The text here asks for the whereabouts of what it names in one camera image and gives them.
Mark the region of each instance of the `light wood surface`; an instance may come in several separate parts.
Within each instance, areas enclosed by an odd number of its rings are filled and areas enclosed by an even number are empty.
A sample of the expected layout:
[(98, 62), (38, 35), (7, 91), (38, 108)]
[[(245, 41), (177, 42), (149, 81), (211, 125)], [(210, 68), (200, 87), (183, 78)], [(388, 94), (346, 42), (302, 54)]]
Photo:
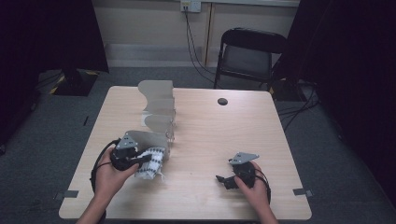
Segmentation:
[[(306, 197), (272, 98), (265, 91), (174, 89), (175, 142), (163, 164), (164, 180), (129, 178), (107, 208), (107, 218), (151, 220), (250, 220), (252, 208), (238, 189), (227, 190), (215, 175), (233, 175), (228, 159), (238, 151), (259, 154), (271, 207), (278, 219), (309, 219)], [(227, 105), (218, 99), (226, 98)], [(60, 216), (79, 218), (93, 196), (90, 174), (103, 147), (140, 125), (146, 98), (136, 87), (112, 87), (81, 156)]]

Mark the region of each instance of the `chair backrest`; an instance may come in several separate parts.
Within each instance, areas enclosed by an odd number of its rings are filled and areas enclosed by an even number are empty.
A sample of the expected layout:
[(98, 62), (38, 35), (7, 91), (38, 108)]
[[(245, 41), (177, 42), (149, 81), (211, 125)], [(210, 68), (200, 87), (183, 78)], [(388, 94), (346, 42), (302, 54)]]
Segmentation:
[(282, 53), (286, 46), (283, 35), (253, 30), (248, 28), (233, 28), (226, 31), (221, 37), (223, 44), (244, 49), (256, 49), (271, 53)]

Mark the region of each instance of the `forearm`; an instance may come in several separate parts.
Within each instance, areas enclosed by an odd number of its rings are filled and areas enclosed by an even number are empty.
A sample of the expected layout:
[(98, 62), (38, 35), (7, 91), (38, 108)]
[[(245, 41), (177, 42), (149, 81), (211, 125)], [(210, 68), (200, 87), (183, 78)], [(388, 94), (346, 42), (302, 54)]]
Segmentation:
[(256, 210), (261, 224), (277, 224), (277, 219), (269, 206)]
[(111, 198), (98, 198), (93, 196), (90, 204), (85, 209), (77, 223), (92, 223), (96, 224), (102, 214), (106, 211), (107, 206), (110, 204)]

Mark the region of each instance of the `chair seat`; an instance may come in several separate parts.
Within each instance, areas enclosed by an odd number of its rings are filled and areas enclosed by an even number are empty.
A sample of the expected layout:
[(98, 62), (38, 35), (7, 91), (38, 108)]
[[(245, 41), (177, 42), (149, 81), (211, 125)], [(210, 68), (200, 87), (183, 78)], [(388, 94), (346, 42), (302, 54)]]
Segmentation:
[(271, 53), (227, 46), (224, 50), (221, 70), (270, 79), (271, 66)]

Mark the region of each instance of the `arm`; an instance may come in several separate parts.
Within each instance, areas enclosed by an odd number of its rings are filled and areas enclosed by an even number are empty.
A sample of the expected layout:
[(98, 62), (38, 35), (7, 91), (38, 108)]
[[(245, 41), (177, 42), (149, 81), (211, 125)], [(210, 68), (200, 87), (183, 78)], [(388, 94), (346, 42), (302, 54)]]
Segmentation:
[[(260, 166), (257, 165), (256, 162), (252, 161), (251, 163), (254, 165), (256, 170), (261, 170)], [(256, 175), (262, 177), (262, 173), (259, 171), (256, 171)], [(242, 193), (245, 194), (247, 201), (256, 211), (256, 214), (259, 216), (262, 224), (278, 223), (271, 210), (270, 204), (268, 203), (266, 187), (260, 179), (256, 178), (254, 186), (251, 189), (246, 186), (244, 181), (242, 181), (238, 176), (236, 176), (234, 180), (238, 188), (240, 188)]]
[(77, 223), (96, 224), (110, 204), (111, 199), (113, 199), (114, 195), (122, 188), (125, 180), (133, 175), (139, 168), (139, 164), (135, 164), (125, 171), (119, 171), (114, 168), (110, 162), (110, 153), (112, 149), (112, 147), (108, 148), (98, 163), (98, 167), (100, 167), (97, 169), (96, 173), (95, 194)]

